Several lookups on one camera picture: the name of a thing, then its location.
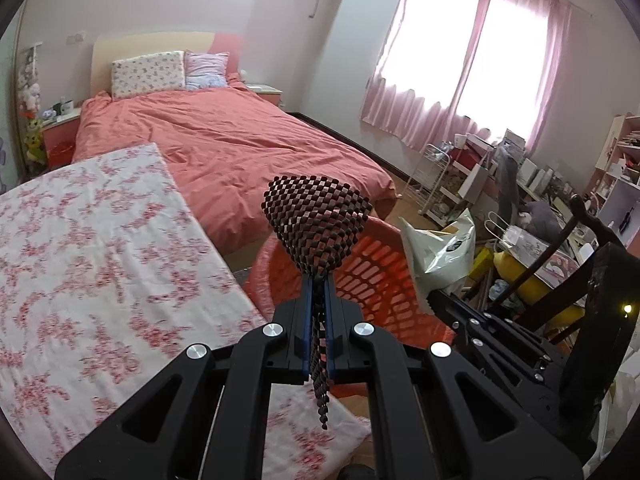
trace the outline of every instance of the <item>white floral sheet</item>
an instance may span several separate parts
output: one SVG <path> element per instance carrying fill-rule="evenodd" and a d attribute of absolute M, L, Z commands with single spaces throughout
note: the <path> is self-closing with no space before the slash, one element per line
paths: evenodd
<path fill-rule="evenodd" d="M 154 144 L 0 197 L 0 406 L 53 476 L 60 458 L 193 342 L 264 319 L 191 215 Z M 307 386 L 271 394 L 263 478 L 322 479 L 368 435 Z"/>

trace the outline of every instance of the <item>bed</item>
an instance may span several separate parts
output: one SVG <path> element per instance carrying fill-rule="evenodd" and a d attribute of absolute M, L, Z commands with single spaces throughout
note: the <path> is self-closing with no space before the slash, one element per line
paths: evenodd
<path fill-rule="evenodd" d="M 382 168 L 361 152 L 263 101 L 231 72 L 229 88 L 156 92 L 120 101 L 105 92 L 110 63 L 115 59 L 178 48 L 194 52 L 233 49 L 231 40 L 216 39 L 226 36 L 207 34 L 98 40 L 92 65 L 95 97 L 82 107 L 74 161 L 156 143 L 178 189 L 221 254 L 269 233 L 260 204 L 268 182 L 279 174 L 338 178 L 367 195 L 377 215 L 386 218 L 396 192 Z"/>
<path fill-rule="evenodd" d="M 186 346 L 265 323 L 153 144 L 24 184 L 0 197 L 0 218 L 3 479 L 52 476 Z M 274 386 L 263 478 L 322 480 L 347 460 L 368 422 L 339 402 L 329 417 L 324 432 L 310 384 Z"/>

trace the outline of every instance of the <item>purple pillow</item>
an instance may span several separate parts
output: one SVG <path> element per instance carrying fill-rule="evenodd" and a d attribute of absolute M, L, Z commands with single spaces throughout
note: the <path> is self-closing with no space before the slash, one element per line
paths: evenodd
<path fill-rule="evenodd" d="M 194 54 L 185 52 L 184 72 L 185 87 L 187 90 L 200 88 L 225 88 L 226 64 L 229 61 L 229 53 L 221 54 Z"/>

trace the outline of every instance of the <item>yellow and pink headboard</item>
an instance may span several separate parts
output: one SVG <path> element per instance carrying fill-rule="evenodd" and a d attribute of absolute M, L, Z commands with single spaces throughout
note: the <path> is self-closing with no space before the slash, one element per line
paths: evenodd
<path fill-rule="evenodd" d="M 153 32 L 117 38 L 98 38 L 91 63 L 91 97 L 111 90 L 111 63 L 117 59 L 143 56 L 171 50 L 196 53 L 229 53 L 226 73 L 238 71 L 242 37 L 221 32 Z"/>

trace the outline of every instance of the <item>laundry basket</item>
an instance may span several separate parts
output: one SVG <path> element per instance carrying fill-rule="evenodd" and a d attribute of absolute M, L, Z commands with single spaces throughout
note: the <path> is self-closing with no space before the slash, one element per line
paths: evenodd
<path fill-rule="evenodd" d="M 437 317 L 420 311 L 407 268 L 400 231 L 369 217 L 350 256 L 334 272 L 336 293 L 358 303 L 365 320 L 389 330 L 402 343 L 427 348 L 451 342 L 454 333 Z M 300 295 L 302 276 L 275 235 L 260 249 L 244 290 L 267 320 L 276 305 Z M 337 397 L 362 388 L 332 388 Z"/>

